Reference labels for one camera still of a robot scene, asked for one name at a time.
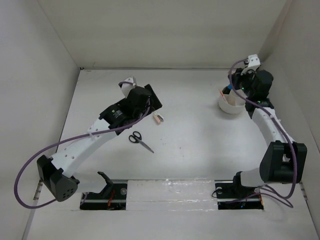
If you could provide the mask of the blue cap black highlighter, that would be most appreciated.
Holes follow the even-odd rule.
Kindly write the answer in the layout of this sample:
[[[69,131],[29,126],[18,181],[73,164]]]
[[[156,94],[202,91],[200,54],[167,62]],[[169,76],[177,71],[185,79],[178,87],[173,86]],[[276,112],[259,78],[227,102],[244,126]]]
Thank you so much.
[[[229,95],[232,89],[233,89],[232,86],[229,84],[228,86],[226,86],[226,87],[222,90],[222,93],[223,93],[224,95]]]

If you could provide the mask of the red pink pen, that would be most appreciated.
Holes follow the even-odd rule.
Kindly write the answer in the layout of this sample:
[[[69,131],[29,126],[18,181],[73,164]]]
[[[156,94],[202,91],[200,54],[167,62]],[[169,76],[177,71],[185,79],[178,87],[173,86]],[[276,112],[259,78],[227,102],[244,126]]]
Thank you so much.
[[[223,90],[222,90],[222,89],[219,89],[219,93],[220,93],[222,99],[223,99],[226,103],[228,103],[228,96],[223,93]]]

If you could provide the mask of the black handled scissors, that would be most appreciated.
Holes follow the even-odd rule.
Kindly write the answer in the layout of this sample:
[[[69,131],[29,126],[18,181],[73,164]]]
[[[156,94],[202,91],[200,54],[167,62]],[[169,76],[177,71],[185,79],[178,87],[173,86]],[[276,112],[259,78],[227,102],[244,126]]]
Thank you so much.
[[[134,131],[131,135],[128,136],[128,139],[131,143],[133,144],[140,144],[143,146],[145,149],[147,149],[151,153],[155,153],[146,143],[143,142],[142,140],[142,135],[138,131]]]

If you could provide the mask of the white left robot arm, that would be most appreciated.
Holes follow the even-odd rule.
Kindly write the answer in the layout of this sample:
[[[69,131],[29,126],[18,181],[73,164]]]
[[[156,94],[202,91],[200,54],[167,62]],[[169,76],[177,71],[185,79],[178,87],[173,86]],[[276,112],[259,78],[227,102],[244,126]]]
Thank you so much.
[[[133,87],[125,98],[102,111],[83,137],[74,138],[66,149],[50,157],[42,155],[36,161],[40,180],[56,201],[67,200],[80,184],[74,173],[90,155],[161,107],[150,84]]]

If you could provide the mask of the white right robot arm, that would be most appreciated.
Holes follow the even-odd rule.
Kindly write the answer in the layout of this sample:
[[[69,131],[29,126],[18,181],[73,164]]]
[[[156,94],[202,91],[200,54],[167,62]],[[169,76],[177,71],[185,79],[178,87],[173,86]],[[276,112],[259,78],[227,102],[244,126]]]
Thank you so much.
[[[291,184],[290,195],[296,184],[300,183],[307,157],[307,146],[297,143],[283,129],[276,116],[268,95],[273,76],[266,70],[249,70],[243,73],[237,68],[229,74],[232,91],[245,101],[245,109],[251,120],[258,126],[267,144],[266,152],[258,168],[239,171],[233,177],[231,191],[237,197],[243,197],[250,188],[267,184]]]

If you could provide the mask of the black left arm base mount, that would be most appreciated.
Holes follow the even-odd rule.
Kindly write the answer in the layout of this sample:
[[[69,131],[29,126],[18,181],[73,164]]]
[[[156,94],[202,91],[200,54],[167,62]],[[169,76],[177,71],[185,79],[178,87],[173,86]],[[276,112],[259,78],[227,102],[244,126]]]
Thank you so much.
[[[98,171],[105,180],[99,192],[82,193],[79,209],[84,211],[124,211],[127,204],[128,180],[111,180],[104,172]]]

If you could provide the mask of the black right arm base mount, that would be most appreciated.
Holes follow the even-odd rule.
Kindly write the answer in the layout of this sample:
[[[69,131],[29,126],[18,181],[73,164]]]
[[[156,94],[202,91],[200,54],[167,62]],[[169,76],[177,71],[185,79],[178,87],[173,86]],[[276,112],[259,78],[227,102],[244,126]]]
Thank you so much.
[[[232,180],[215,180],[211,197],[218,210],[264,210],[260,191],[256,187],[236,186]]]

